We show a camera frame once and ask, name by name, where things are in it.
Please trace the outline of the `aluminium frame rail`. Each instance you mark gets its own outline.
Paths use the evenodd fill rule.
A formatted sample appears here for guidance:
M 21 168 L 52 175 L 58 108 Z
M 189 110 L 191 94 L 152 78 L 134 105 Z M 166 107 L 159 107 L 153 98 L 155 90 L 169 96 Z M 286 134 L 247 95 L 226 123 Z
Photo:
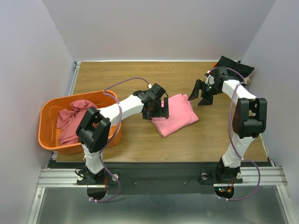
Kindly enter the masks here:
M 74 73 L 67 96 L 73 95 L 81 62 L 74 62 Z M 72 168 L 46 168 L 39 175 L 38 188 L 71 188 L 78 187 L 77 175 Z

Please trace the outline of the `dusty rose shirt in basket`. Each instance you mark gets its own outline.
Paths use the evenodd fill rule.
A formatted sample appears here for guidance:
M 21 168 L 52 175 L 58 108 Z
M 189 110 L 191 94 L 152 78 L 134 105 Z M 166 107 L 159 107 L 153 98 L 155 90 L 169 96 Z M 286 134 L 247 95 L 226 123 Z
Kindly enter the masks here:
M 76 130 L 86 113 L 87 109 L 94 107 L 98 109 L 96 104 L 89 100 L 80 99 L 70 103 L 70 109 L 62 109 L 59 111 L 57 118 L 57 128 L 61 129 L 58 137 L 60 146 L 66 146 L 78 143 Z

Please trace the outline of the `folded beige t shirt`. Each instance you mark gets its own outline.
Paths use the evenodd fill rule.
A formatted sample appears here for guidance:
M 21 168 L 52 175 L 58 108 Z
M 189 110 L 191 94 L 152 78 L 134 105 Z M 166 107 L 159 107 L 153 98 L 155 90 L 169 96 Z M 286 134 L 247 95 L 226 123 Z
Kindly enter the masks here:
M 247 77 L 244 78 L 244 85 L 248 85 L 250 82 L 251 82 L 251 79 L 250 79 L 251 75 L 248 75 Z

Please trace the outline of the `orange plastic basket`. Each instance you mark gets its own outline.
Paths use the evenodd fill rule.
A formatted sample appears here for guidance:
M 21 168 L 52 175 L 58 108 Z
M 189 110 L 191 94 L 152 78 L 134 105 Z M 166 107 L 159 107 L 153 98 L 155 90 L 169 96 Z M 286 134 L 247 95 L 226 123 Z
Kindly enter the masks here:
M 114 98 L 103 94 L 103 91 L 94 91 L 83 94 L 55 98 L 48 101 L 41 109 L 39 118 L 38 141 L 41 147 L 69 155 L 83 152 L 80 143 L 61 146 L 58 137 L 61 130 L 57 128 L 57 118 L 62 109 L 69 110 L 70 104 L 76 100 L 89 100 L 98 108 L 108 107 L 116 103 Z

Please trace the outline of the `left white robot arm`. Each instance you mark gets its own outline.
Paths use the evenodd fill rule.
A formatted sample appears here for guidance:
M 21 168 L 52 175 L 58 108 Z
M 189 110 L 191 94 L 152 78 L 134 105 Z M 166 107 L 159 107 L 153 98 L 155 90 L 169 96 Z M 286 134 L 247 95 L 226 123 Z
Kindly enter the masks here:
M 122 120 L 138 113 L 146 120 L 168 119 L 166 90 L 158 84 L 149 84 L 146 91 L 135 91 L 111 106 L 100 109 L 90 107 L 85 112 L 76 129 L 76 135 L 84 150 L 86 175 L 92 183 L 101 183 L 104 178 L 102 151 L 116 136 L 113 134 L 111 138 L 108 137 L 110 128 L 116 125 L 116 129 L 119 130 Z

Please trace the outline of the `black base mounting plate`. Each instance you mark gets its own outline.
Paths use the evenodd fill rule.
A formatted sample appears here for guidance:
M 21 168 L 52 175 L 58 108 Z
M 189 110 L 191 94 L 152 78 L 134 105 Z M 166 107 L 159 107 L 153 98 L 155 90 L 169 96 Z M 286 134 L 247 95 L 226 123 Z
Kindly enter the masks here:
M 219 182 L 215 179 L 216 162 L 169 163 L 114 163 L 108 162 L 110 176 L 103 170 L 100 180 L 87 178 L 84 165 L 72 167 L 78 187 L 86 188 L 94 199 L 116 195 L 214 194 L 232 191 L 245 183 L 245 170 L 240 168 L 241 179 Z

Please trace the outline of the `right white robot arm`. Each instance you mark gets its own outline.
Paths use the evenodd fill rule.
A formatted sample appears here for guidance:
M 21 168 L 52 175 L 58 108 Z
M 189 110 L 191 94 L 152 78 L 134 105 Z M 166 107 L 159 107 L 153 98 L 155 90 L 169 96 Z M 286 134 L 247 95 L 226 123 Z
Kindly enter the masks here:
M 241 179 L 240 166 L 250 144 L 266 129 L 267 100 L 251 94 L 245 78 L 232 68 L 219 66 L 207 71 L 205 80 L 196 80 L 189 100 L 201 97 L 199 106 L 212 105 L 214 96 L 224 93 L 230 99 L 228 135 L 230 144 L 220 158 L 215 179 L 219 182 Z

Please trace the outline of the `light pink t shirt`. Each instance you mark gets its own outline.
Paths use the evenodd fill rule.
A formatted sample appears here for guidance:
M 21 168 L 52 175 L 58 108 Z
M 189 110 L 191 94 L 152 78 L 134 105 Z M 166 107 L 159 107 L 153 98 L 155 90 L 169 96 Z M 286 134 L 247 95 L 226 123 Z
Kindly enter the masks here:
M 163 137 L 167 137 L 198 120 L 188 96 L 177 94 L 169 98 L 169 118 L 153 118 L 151 122 Z

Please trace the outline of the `folded black t shirt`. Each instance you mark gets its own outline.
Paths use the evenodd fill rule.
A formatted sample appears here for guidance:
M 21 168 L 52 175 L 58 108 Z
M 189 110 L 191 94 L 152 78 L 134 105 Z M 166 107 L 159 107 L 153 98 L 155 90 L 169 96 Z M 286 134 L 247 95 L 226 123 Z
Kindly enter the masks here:
M 242 75 L 243 78 L 247 77 L 254 71 L 254 67 L 241 64 L 239 62 L 236 62 L 232 59 L 229 59 L 225 56 L 221 56 L 220 60 L 217 62 L 216 67 L 224 66 L 227 68 L 231 68 L 235 71 L 237 71 L 240 75 Z

